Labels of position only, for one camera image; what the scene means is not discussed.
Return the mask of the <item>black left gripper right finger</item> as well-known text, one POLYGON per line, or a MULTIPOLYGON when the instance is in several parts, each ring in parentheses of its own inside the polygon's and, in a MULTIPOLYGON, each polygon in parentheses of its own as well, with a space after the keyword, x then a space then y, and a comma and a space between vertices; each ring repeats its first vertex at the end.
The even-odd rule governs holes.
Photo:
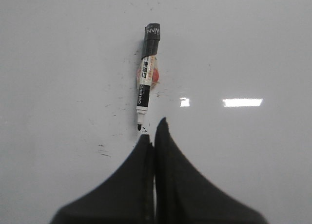
POLYGON ((206 179, 184 156, 166 118, 155 135, 156 222, 158 224, 266 224, 258 211, 206 179))

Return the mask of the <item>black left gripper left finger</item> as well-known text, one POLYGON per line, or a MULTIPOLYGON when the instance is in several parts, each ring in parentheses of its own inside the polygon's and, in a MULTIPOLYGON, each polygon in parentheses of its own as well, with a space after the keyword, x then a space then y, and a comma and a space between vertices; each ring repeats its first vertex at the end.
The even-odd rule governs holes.
POLYGON ((105 182, 63 206, 53 224, 153 224, 154 147, 142 134, 124 163, 105 182))

